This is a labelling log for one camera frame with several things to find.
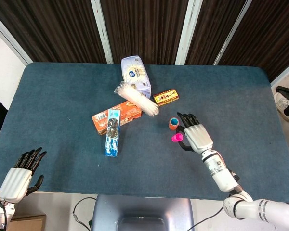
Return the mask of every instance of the plastic-wrapped straws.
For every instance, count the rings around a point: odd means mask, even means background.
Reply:
[[[115,93],[124,99],[132,102],[137,107],[140,107],[149,116],[156,116],[158,114],[158,105],[147,97],[135,90],[131,85],[121,82],[115,89]]]

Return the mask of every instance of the blue tablecloth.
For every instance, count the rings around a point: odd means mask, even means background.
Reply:
[[[26,67],[0,133],[0,186],[20,154],[43,147],[40,190],[224,199],[201,156],[171,141],[168,120],[193,113],[253,199],[289,202],[289,151],[266,74],[256,67],[146,65],[152,93],[180,99],[121,127],[119,154],[104,156],[91,116],[117,105],[118,64]]]

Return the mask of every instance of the shoe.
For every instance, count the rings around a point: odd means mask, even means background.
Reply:
[[[281,116],[286,121],[289,121],[289,116],[285,115],[285,113],[284,113],[284,110],[289,105],[289,100],[287,100],[282,94],[280,94],[278,92],[274,94],[274,100],[275,100],[276,108],[280,112]]]

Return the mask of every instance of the white wall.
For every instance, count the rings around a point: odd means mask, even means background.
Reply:
[[[10,108],[25,65],[0,38],[0,102]]]

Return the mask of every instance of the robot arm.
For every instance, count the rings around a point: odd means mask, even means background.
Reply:
[[[39,152],[42,148],[22,154],[15,166],[6,175],[0,188],[0,231],[6,230],[7,225],[15,213],[14,205],[25,196],[35,192],[43,183],[44,176],[40,176],[37,183],[28,188],[39,162],[46,155]]]
[[[265,199],[253,201],[237,183],[235,173],[227,168],[222,156],[212,149],[213,141],[204,126],[192,114],[177,114],[185,125],[185,128],[179,126],[177,132],[183,132],[190,143],[190,146],[182,142],[179,145],[186,151],[201,154],[219,189],[230,193],[223,202],[225,212],[232,218],[257,219],[289,229],[289,205]]]

